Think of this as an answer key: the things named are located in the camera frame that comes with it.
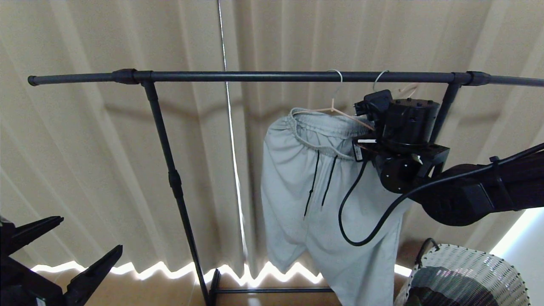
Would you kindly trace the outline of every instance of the clothing rack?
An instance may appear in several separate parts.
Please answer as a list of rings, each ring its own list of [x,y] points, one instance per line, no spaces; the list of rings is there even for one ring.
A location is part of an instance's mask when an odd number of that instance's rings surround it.
[[[193,230],[183,199],[181,178],[174,165],[172,151],[168,142],[163,116],[160,111],[157,90],[154,82],[389,82],[389,83],[446,83],[448,87],[442,99],[431,142],[446,119],[449,108],[462,86],[480,86],[486,84],[522,85],[544,87],[544,79],[523,78],[510,76],[494,76],[479,71],[467,72],[287,72],[287,71],[138,71],[136,69],[121,69],[111,73],[74,74],[29,76],[28,83],[32,86],[42,84],[116,82],[122,84],[141,84],[149,100],[153,118],[157,126],[160,144],[168,167],[168,180],[177,207],[180,211],[183,228],[189,243],[191,256],[195,263],[196,275],[199,280],[206,306],[215,306],[218,294],[226,293],[290,293],[290,292],[333,292],[330,288],[258,288],[258,289],[221,289],[219,282],[221,273],[218,269],[213,274],[210,290],[204,282],[198,252],[193,236]]]

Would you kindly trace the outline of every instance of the white basket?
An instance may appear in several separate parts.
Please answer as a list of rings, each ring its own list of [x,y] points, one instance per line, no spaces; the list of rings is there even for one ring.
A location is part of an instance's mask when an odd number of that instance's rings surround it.
[[[530,305],[525,282],[514,266],[495,255],[450,244],[440,244],[438,250],[432,248],[423,255],[421,266],[413,268],[395,306],[406,303],[412,288],[422,287],[457,305]]]

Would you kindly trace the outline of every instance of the white wall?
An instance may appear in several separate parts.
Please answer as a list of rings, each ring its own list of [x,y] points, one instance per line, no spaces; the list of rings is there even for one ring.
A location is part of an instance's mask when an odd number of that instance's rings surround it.
[[[544,207],[527,210],[491,252],[516,267],[529,289],[531,305],[544,305]]]

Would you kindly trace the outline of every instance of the curtain fold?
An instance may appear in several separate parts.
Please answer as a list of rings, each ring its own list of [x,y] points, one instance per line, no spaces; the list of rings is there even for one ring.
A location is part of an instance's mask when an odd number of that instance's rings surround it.
[[[544,77],[544,2],[221,0],[229,70],[466,71]],[[221,71],[216,1],[0,3],[1,214],[16,224],[65,221],[16,256],[28,266],[89,266],[116,244],[119,265],[192,262],[143,88],[115,83],[31,87],[28,75]],[[378,89],[406,84],[379,83]],[[205,271],[256,277],[267,262],[260,201],[262,142],[293,107],[322,108],[338,83],[157,83]],[[446,86],[420,84],[440,102]],[[344,84],[342,110],[372,91]],[[462,88],[438,139],[446,168],[486,163],[544,141],[541,88]],[[239,187],[234,173],[236,160]],[[415,206],[401,244],[427,237],[489,251],[519,212],[464,228]],[[399,253],[400,262],[409,256]],[[311,258],[301,261],[314,273]]]

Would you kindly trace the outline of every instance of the brown floor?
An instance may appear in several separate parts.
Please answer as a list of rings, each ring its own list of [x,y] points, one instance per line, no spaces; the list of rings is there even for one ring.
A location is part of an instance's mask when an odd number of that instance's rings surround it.
[[[76,270],[60,273],[40,272],[45,278],[55,282],[66,291],[66,285],[78,274]],[[395,292],[402,286],[405,278],[395,275]],[[313,284],[301,275],[294,276],[289,282],[282,283],[272,276],[267,276],[260,287],[323,287],[323,280]],[[229,275],[221,277],[222,288],[238,288],[238,284]],[[137,279],[133,273],[124,275],[109,274],[86,304],[93,305],[204,305],[200,287],[194,285],[192,273],[177,279],[169,279],[158,271],[145,280]],[[219,295],[218,306],[248,305],[340,305],[334,293],[259,293]]]

